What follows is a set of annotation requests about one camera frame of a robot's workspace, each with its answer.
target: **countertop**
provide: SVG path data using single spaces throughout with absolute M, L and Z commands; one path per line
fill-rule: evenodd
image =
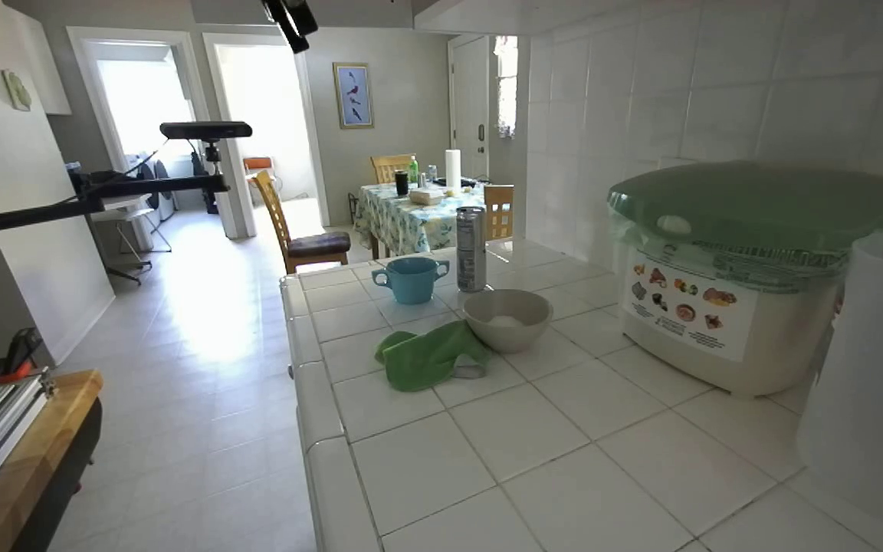
M 49 378 L 55 393 L 0 467 L 0 548 L 13 548 L 78 422 L 102 393 L 98 371 Z
M 384 263 L 281 283 L 322 552 L 877 548 L 883 539 L 881 524 L 850 517 L 806 479 L 794 453 L 806 386 L 733 398 L 656 360 L 623 338 L 616 275 L 560 252 L 487 244 L 489 284 L 553 303 L 535 342 L 492 354 L 479 381 L 389 390 L 376 342 L 455 317 L 461 291 L 449 273 L 430 303 L 398 307 L 370 283 Z

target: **green cloth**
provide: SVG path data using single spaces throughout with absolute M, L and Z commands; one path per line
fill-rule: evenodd
M 376 360 L 385 367 L 393 390 L 416 393 L 449 378 L 461 354 L 483 360 L 487 349 L 466 321 L 438 325 L 416 338 L 394 330 L 376 345 Z

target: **sticker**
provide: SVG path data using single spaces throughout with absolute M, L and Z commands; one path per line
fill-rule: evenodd
M 623 303 L 627 315 L 682 345 L 743 360 L 757 291 L 722 279 L 691 275 L 630 252 Z

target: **chair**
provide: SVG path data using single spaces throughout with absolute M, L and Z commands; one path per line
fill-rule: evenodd
M 483 239 L 511 236 L 511 184 L 483 184 Z
M 275 193 L 275 179 L 268 178 L 268 171 L 257 171 L 254 187 L 267 204 L 267 214 L 275 227 L 278 244 L 281 244 L 281 260 L 288 273 L 297 273 L 299 263 L 345 263 L 345 252 L 348 252 L 348 232 L 314 232 L 314 236 L 299 236 L 294 239 L 288 232 L 288 219 L 281 210 L 281 198 Z
M 415 153 L 370 156 L 375 179 L 376 184 L 393 184 L 393 171 L 408 171 L 412 158 L 416 158 L 416 156 Z
M 245 171 L 268 171 L 268 156 L 245 156 Z

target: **white bin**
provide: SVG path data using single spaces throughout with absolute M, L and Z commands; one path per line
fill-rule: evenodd
M 883 241 L 853 247 L 845 303 L 799 421 L 808 473 L 883 517 Z

